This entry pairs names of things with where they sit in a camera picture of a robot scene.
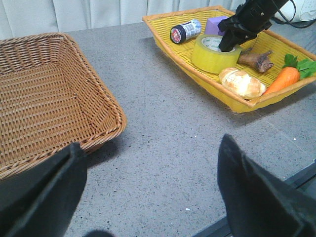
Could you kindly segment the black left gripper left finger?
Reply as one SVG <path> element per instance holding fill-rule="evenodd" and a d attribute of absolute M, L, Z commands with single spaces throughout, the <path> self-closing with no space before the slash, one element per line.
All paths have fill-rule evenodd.
<path fill-rule="evenodd" d="M 87 160 L 72 143 L 47 160 L 0 182 L 2 237 L 62 237 L 87 180 Z"/>

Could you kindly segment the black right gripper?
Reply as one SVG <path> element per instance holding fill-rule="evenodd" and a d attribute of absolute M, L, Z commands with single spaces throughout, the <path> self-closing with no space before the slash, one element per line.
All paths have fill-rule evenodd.
<path fill-rule="evenodd" d="M 270 19 L 288 0 L 247 0 L 237 7 L 235 15 L 222 20 L 218 27 L 225 32 L 219 44 L 222 52 L 231 51 L 236 45 L 253 40 L 267 30 Z"/>

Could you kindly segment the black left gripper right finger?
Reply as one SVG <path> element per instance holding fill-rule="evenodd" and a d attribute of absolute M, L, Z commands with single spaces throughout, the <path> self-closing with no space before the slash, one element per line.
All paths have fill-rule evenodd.
<path fill-rule="evenodd" d="M 229 134 L 219 147 L 217 183 L 233 236 L 316 235 L 316 200 L 250 159 Z"/>

